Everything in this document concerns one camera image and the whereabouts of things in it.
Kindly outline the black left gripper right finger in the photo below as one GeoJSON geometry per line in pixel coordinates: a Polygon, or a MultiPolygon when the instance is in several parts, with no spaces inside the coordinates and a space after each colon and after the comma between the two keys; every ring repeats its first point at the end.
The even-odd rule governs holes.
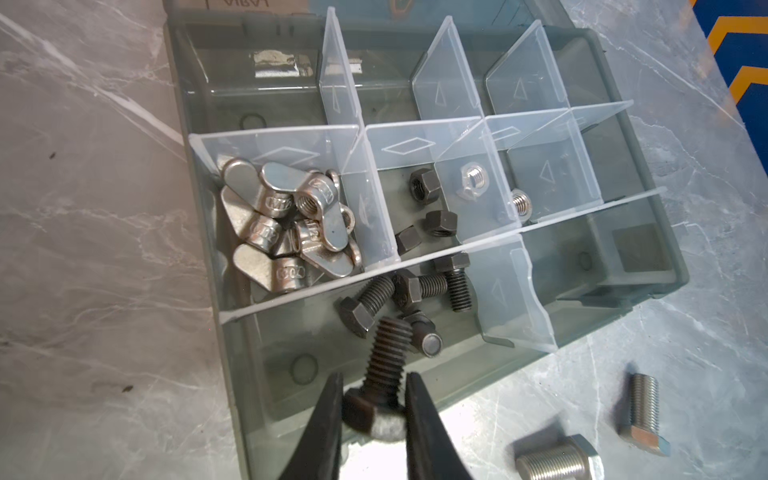
{"type": "Polygon", "coordinates": [[[408,478],[471,479],[418,373],[406,375],[406,451],[408,478]]]}

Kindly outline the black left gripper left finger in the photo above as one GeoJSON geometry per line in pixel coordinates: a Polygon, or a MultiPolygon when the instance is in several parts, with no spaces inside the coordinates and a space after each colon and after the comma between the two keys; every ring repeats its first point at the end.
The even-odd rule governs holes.
{"type": "Polygon", "coordinates": [[[280,479],[339,478],[343,376],[331,374],[280,479]]]}

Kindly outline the black hex bolt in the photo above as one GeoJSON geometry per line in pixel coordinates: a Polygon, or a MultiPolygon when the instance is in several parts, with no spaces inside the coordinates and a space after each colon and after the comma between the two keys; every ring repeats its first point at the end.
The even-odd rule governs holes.
{"type": "Polygon", "coordinates": [[[411,345],[428,358],[436,357],[443,348],[442,337],[437,332],[434,322],[421,310],[404,314],[401,319],[412,329],[411,345]]]}
{"type": "Polygon", "coordinates": [[[417,276],[410,270],[399,270],[393,277],[395,305],[403,312],[416,309],[426,298],[447,293],[448,284],[442,274],[417,276]]]}
{"type": "Polygon", "coordinates": [[[379,321],[363,382],[348,389],[342,399],[342,420],[349,428],[381,442],[405,439],[399,391],[411,340],[412,327],[405,320],[379,321]]]}
{"type": "Polygon", "coordinates": [[[356,297],[345,297],[339,302],[341,322],[352,334],[365,339],[375,323],[375,316],[394,291],[394,281],[390,276],[373,278],[356,297]]]}
{"type": "Polygon", "coordinates": [[[454,312],[462,313],[472,309],[473,303],[465,269],[470,266],[469,255],[458,252],[434,260],[434,268],[447,282],[447,293],[454,312]]]}

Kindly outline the silver hex bolt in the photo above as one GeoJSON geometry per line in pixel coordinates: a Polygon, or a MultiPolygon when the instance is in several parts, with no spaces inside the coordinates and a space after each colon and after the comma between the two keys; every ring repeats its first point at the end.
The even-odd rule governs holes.
{"type": "Polygon", "coordinates": [[[515,465],[522,479],[605,479],[599,453],[580,434],[551,448],[521,455],[515,465]]]}
{"type": "Polygon", "coordinates": [[[655,377],[633,374],[629,382],[629,422],[620,436],[636,447],[657,456],[669,457],[670,443],[660,434],[659,386],[655,377]]]}

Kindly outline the silver wing nut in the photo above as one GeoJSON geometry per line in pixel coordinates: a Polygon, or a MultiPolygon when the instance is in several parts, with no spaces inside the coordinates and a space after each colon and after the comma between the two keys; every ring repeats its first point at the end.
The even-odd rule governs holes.
{"type": "Polygon", "coordinates": [[[258,213],[230,187],[222,189],[220,198],[235,234],[265,253],[272,252],[284,232],[280,223],[258,213]]]}
{"type": "Polygon", "coordinates": [[[291,194],[298,210],[308,218],[322,220],[328,214],[341,215],[338,189],[322,173],[268,162],[261,167],[260,177],[268,188],[291,194]]]}
{"type": "Polygon", "coordinates": [[[309,286],[307,268],[298,257],[272,259],[252,245],[241,244],[232,260],[241,273],[270,293],[285,294],[309,286]]]}
{"type": "Polygon", "coordinates": [[[293,197],[267,187],[260,170],[244,159],[231,159],[222,169],[225,184],[258,213],[273,219],[287,217],[293,207],[293,197]]]}

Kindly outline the silver hex nut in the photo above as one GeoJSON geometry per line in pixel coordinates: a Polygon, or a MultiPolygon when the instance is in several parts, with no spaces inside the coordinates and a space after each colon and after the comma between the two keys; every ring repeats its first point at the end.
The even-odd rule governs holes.
{"type": "Polygon", "coordinates": [[[518,218],[522,223],[526,223],[532,216],[532,201],[530,197],[520,189],[513,189],[512,203],[517,211],[518,218]]]}
{"type": "Polygon", "coordinates": [[[478,163],[468,163],[461,169],[462,188],[471,192],[473,195],[479,195],[487,186],[487,173],[482,165],[478,163]]]}

